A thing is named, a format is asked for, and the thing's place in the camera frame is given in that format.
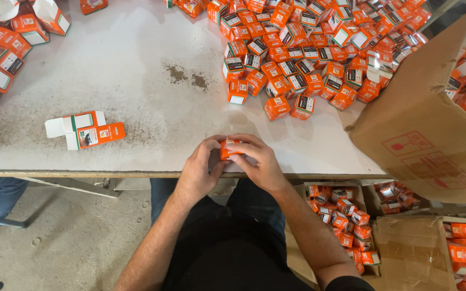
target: finger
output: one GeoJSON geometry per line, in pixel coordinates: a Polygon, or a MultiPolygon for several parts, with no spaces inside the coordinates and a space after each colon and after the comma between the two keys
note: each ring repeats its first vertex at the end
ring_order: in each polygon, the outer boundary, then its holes
{"type": "Polygon", "coordinates": [[[259,137],[251,134],[232,134],[228,136],[229,139],[241,140],[244,142],[249,142],[259,148],[266,147],[267,145],[259,137]]]}
{"type": "Polygon", "coordinates": [[[259,161],[262,160],[263,151],[249,143],[228,143],[225,148],[252,156],[259,161]]]}
{"type": "Polygon", "coordinates": [[[256,171],[255,167],[251,165],[251,163],[245,159],[242,155],[233,154],[229,156],[229,158],[235,162],[248,176],[253,175],[256,171]]]}
{"type": "Polygon", "coordinates": [[[216,164],[215,167],[213,167],[213,169],[210,172],[209,179],[216,183],[218,178],[221,177],[222,172],[224,171],[224,167],[226,166],[227,163],[228,161],[222,161],[216,164]]]}

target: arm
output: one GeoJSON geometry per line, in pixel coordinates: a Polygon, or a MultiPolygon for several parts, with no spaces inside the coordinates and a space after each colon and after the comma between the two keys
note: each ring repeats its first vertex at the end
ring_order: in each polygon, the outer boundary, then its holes
{"type": "Polygon", "coordinates": [[[280,205],[296,241],[324,290],[333,279],[351,275],[360,278],[354,263],[339,240],[294,190],[283,176],[274,151],[254,135],[230,135],[247,143],[229,143],[227,149],[254,157],[253,166],[241,155],[232,155],[236,162],[260,188],[271,194],[280,205]]]}
{"type": "Polygon", "coordinates": [[[220,148],[219,141],[225,138],[205,139],[186,160],[176,189],[120,274],[115,291],[161,289],[184,220],[222,174],[225,162],[218,163],[208,174],[208,159],[210,151],[220,148]]]}

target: chair leg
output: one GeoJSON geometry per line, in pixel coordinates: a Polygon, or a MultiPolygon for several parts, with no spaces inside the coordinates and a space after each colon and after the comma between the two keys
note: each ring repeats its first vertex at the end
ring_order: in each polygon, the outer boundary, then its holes
{"type": "Polygon", "coordinates": [[[0,221],[0,225],[13,226],[17,228],[27,228],[29,223],[26,221],[15,221],[10,219],[3,219],[0,221]]]}

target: open cardboard box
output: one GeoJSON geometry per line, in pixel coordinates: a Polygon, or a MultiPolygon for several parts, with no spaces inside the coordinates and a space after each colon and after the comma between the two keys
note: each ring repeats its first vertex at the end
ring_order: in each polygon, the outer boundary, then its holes
{"type": "Polygon", "coordinates": [[[383,268],[367,280],[376,291],[456,291],[443,222],[466,223],[449,216],[391,215],[377,218],[373,239],[383,268]]]}
{"type": "MultiPolygon", "coordinates": [[[[366,212],[366,205],[364,201],[364,197],[362,195],[361,187],[356,183],[350,182],[305,182],[303,184],[298,184],[294,186],[294,189],[298,194],[302,195],[303,200],[305,200],[305,186],[307,185],[321,185],[321,186],[331,186],[334,188],[350,188],[354,190],[354,198],[352,202],[357,206],[357,208],[366,212]]],[[[376,250],[374,248],[374,239],[373,239],[374,231],[372,230],[372,246],[371,250],[376,250]]],[[[317,284],[316,277],[312,272],[312,269],[308,265],[305,257],[301,253],[301,250],[294,238],[294,235],[290,231],[288,225],[285,225],[285,242],[287,244],[287,265],[289,268],[293,269],[296,273],[302,275],[307,280],[317,284]]],[[[365,272],[362,275],[363,278],[366,277],[378,277],[380,276],[380,266],[368,266],[365,265],[365,272]]]]}
{"type": "Polygon", "coordinates": [[[400,65],[349,129],[352,142],[413,192],[466,203],[466,112],[445,95],[466,15],[400,65]]]}

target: brown cardboard box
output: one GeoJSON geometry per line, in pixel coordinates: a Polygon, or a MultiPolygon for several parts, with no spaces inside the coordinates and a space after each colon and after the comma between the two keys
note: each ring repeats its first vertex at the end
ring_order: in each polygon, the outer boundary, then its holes
{"type": "Polygon", "coordinates": [[[466,112],[444,93],[465,41],[466,15],[411,54],[349,129],[381,168],[439,202],[466,203],[466,112]]]}

